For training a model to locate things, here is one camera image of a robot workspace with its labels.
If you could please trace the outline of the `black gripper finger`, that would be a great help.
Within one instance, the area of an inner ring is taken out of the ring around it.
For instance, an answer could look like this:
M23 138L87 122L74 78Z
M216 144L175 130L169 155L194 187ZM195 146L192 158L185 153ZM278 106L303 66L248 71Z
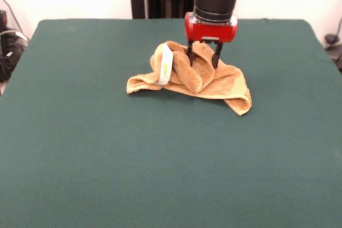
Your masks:
M190 60L190 66L193 65L193 61L194 61L193 43L194 41L188 41L187 56L189 57L189 60Z
M214 68L217 68L217 66L218 66L222 47L223 47L223 43L221 43L221 42L216 43L215 52L212 56L212 65Z

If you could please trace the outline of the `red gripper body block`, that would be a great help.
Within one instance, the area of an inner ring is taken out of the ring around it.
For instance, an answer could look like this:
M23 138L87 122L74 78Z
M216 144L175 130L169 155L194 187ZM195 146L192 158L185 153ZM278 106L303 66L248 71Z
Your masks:
M184 18L184 25L188 41L229 43L236 36L238 19L233 15L228 22L210 23L198 19L193 12L187 12Z

